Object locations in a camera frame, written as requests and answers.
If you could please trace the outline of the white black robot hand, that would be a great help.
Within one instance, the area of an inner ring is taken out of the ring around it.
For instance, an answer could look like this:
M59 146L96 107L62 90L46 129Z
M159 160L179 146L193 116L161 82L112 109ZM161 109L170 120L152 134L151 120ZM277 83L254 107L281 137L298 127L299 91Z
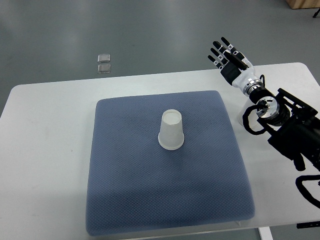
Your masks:
M207 58L220 70L230 85L244 88L250 81L256 79L254 67L225 37L221 37L221 40L230 52L220 42L214 41L212 43L214 48L210 51L215 57L208 55Z

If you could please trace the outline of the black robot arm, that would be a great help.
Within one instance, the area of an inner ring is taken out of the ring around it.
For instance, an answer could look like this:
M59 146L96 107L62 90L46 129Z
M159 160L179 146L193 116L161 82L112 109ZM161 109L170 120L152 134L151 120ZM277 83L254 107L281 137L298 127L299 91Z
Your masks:
M320 120L317 111L294 95L278 89L274 95L266 88L265 77L256 76L251 62L227 39L214 41L208 59L231 86L249 98L242 124L252 135L270 134L268 143L293 161L298 171L305 170L304 158L320 168Z

